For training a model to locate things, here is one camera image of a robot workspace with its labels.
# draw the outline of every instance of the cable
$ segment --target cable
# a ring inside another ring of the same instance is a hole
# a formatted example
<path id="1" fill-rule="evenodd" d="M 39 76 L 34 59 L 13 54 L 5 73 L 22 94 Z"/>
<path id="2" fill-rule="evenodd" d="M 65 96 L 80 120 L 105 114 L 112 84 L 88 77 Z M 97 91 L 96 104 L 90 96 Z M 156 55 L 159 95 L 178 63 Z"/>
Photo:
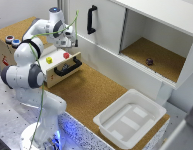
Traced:
<path id="1" fill-rule="evenodd" d="M 31 38 L 31 40 L 32 40 L 33 38 L 37 37 L 37 36 L 49 35 L 49 34 L 54 34 L 54 33 L 63 32 L 63 31 L 65 31 L 66 29 L 68 29 L 70 26 L 72 26 L 74 23 L 75 23 L 75 32 L 76 32 L 76 39 L 77 39 L 77 23 L 76 23 L 76 22 L 77 22 L 78 13 L 79 13 L 79 11 L 76 12 L 76 17 L 75 17 L 74 21 L 73 21 L 68 27 L 64 28 L 63 30 L 60 30 L 60 31 L 57 31 L 57 32 L 53 32 L 53 33 L 37 34 L 37 35 L 34 35 L 34 36 Z M 39 62 L 39 60 L 38 60 L 38 57 L 36 56 L 36 53 L 35 53 L 32 45 L 31 45 L 30 43 L 29 43 L 29 46 L 30 46 L 30 48 L 31 48 L 31 50 L 32 50 L 32 52 L 33 52 L 34 57 L 36 58 L 36 61 L 38 62 L 38 65 L 40 66 L 40 62 Z M 42 115 L 43 95 L 44 95 L 44 82 L 43 82 L 43 84 L 42 84 L 41 109 L 40 109 L 40 113 L 39 113 L 39 116 L 38 116 L 38 121 L 37 121 L 37 124 L 36 124 L 35 131 L 34 131 L 34 133 L 33 133 L 33 138 L 32 138 L 32 140 L 31 140 L 31 144 L 30 144 L 29 150 L 31 150 L 31 146 L 32 146 L 33 141 L 34 141 L 34 137 L 35 137 L 35 134 L 36 134 L 36 130 L 37 130 L 37 128 L 38 128 L 38 123 L 39 123 L 40 117 L 41 117 L 41 115 Z"/>

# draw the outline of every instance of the black handle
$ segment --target black handle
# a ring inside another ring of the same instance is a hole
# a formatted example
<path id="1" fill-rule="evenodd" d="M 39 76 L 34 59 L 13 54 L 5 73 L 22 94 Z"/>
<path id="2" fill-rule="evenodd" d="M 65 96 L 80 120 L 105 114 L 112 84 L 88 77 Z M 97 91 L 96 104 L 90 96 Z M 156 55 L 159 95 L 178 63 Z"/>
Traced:
<path id="1" fill-rule="evenodd" d="M 96 30 L 92 28 L 92 12 L 97 10 L 97 7 L 92 5 L 92 8 L 88 10 L 88 25 L 87 25 L 87 30 L 88 34 L 94 33 Z"/>
<path id="2" fill-rule="evenodd" d="M 71 66 L 71 67 L 69 67 L 69 68 L 67 68 L 67 69 L 62 69 L 62 71 L 59 71 L 58 69 L 57 69 L 57 67 L 55 67 L 54 68 L 54 72 L 58 75 L 58 76 L 65 76 L 66 74 L 68 74 L 68 73 L 70 73 L 70 72 L 72 72 L 73 70 L 75 70 L 76 68 L 78 68 L 79 66 L 81 66 L 82 65 L 82 62 L 80 61 L 80 60 L 78 60 L 77 58 L 76 58 L 76 56 L 73 58 L 73 61 L 76 63 L 75 65 L 73 65 L 73 66 Z"/>

